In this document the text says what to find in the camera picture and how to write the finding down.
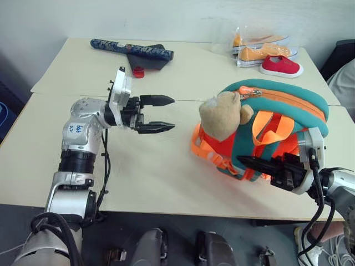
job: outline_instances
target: shoe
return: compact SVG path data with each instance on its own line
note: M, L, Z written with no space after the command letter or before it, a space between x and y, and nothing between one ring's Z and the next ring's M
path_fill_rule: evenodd
M294 59L297 56L297 49L265 43L260 49L243 48L238 55L238 61L241 67L252 67L262 64L268 55L284 55Z
M294 231L295 233L295 241L296 241L296 244L298 246L298 252L301 252L303 251L303 248L302 248L302 242L301 242L301 235L302 235L302 232L303 232L303 228L302 227L297 227ZM310 246L310 242L307 240L307 237L305 238L305 248L308 248ZM323 248L319 247L319 246L315 246L314 248L312 248L307 254L308 254L308 257L310 258L313 266L318 266L318 260L319 260L319 257L321 255L321 253L323 252ZM308 261L306 255L302 255L300 257L305 263L306 263L306 266L311 266L310 265L310 262ZM300 259L298 259L298 263L300 264L300 266L305 266L301 261Z
M260 65L260 72L283 78L296 78L303 73L303 67L283 55L277 57L268 55Z
M237 54L241 49L245 48L247 45L252 45L255 48L261 48L264 43L273 43L278 45L286 45L289 42L289 37L287 35L269 35L261 38L249 38L242 40L238 34L233 41L233 53Z

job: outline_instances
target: white table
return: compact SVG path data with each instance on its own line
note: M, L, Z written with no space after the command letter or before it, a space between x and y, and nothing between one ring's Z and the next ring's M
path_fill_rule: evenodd
M53 173L58 169L62 127L77 96L34 94L0 148L0 203L45 205ZM176 128L156 135L111 128L110 193L102 209L309 220L316 204L264 180L238 181L190 152L190 137L199 122L200 102L177 101L144 109L147 121L161 120ZM331 106L326 138L326 166L354 169L355 125L343 107ZM98 156L95 190L102 185L103 159Z
M320 94L329 105L340 105L304 48L299 49L296 59L304 67L304 73L298 78L286 79L262 74L257 66L238 68L232 59L210 52L210 45L206 43L122 42L137 45L161 43L175 52L174 59L161 71L146 71L144 78L133 80L132 95L135 96L165 94L175 100L202 101L234 82L258 78L297 85ZM107 96L109 80L114 80L121 65L132 76L126 55L93 49L90 39L69 38L32 92Z

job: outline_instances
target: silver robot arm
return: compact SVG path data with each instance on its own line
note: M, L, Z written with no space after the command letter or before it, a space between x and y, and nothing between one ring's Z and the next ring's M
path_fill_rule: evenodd
M143 95L130 98L131 78L124 68L117 71L109 88L108 101L84 98L73 104L70 119L63 127L61 162L53 176L46 213L56 213L70 225L77 250L81 250L84 222L95 219L98 207L94 186L94 162L99 152L103 130L111 126L131 128L140 134L158 133L175 125L165 122L144 124L141 109L144 105L164 106L174 100L163 95ZM48 224L27 240L13 266L69 266L70 251L63 239L53 233L58 221L45 219Z
M239 156L238 159L246 167L270 175L271 185L299 195L308 193L319 204L314 171L310 165L312 160L317 160L324 202L330 206L333 202L334 209L344 218L345 243L355 258L355 175L339 167L324 168L324 139L317 127L299 132L297 138L299 156L284 154L270 161L250 156Z

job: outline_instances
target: red object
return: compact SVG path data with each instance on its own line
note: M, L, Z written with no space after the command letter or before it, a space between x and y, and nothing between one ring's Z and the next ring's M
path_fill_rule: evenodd
M234 144L235 132L224 141L218 141L213 137L210 137L204 132L204 129L200 127L199 136L200 139L204 139L218 154L231 157L232 156L232 147Z
M144 68L141 68L140 66L136 67L135 69L133 69L133 75L137 79L143 78L144 77Z
M283 55L268 55L260 66L260 72L284 78L295 78L303 73L303 67Z

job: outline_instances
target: wall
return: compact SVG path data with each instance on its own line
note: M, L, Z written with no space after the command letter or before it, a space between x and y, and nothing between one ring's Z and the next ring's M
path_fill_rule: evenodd
M1 0L0 80L26 100L67 37L208 42L216 17L281 28L321 67L354 15L355 0Z

